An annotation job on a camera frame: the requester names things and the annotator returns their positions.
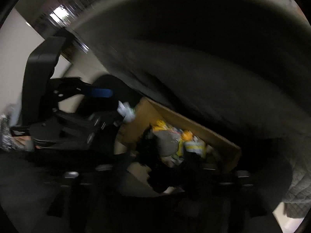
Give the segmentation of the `plastic covered left forearm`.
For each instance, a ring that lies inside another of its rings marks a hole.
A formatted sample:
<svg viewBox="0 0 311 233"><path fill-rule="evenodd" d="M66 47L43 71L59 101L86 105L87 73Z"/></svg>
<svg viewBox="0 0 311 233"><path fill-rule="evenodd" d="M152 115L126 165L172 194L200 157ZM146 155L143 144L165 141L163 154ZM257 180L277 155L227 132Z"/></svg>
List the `plastic covered left forearm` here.
<svg viewBox="0 0 311 233"><path fill-rule="evenodd" d="M10 128L18 123L21 105L9 104L1 112L1 150L7 153L32 151L30 136L13 137Z"/></svg>

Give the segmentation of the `grey sleeved right forearm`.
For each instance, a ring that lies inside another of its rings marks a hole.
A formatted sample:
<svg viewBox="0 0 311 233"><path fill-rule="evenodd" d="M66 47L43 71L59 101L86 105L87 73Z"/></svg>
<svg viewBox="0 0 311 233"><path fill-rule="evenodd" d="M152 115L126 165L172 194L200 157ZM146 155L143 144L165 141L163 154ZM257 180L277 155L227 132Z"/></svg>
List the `grey sleeved right forearm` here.
<svg viewBox="0 0 311 233"><path fill-rule="evenodd" d="M289 218L304 218L310 210L310 171L297 160L290 163L293 176L283 198L284 213Z"/></svg>

